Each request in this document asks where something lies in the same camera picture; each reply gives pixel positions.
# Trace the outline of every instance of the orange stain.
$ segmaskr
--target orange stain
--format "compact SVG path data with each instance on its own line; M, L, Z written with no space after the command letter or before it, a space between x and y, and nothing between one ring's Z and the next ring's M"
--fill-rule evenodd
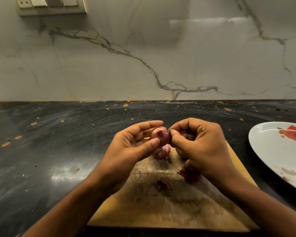
M5 147L5 146L7 146L9 144L10 144L10 142L6 142L6 143L2 144L1 147Z

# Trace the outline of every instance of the white marble backsplash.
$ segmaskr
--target white marble backsplash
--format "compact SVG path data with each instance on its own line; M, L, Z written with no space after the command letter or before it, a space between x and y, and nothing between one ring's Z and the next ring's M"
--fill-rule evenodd
M0 0L0 101L296 99L296 0Z

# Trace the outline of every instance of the cutting board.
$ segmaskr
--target cutting board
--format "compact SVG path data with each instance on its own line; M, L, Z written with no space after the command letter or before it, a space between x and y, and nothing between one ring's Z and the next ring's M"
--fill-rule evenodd
M233 164L253 185L233 149ZM250 231L257 225L204 177L188 184L177 174L183 162L174 148L171 161L148 157L138 162L125 185L109 197L88 225Z

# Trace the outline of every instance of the granite countertop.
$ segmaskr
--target granite countertop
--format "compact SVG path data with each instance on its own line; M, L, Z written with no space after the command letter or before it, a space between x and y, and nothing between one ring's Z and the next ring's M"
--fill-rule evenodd
M168 128L188 117L219 123L257 185L296 210L296 189L273 173L248 144L249 130L258 123L296 123L296 100L0 102L0 236L18 236L48 212L94 169L116 132L153 119L163 120ZM84 235L99 229L87 227ZM226 235L106 231L119 235Z

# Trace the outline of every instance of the forearm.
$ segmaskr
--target forearm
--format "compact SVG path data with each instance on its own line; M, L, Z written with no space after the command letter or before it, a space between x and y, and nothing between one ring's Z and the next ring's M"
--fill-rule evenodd
M257 225L272 236L296 236L296 211L280 203L242 176L218 188L237 204Z
M76 236L106 198L99 180L87 178L23 236Z

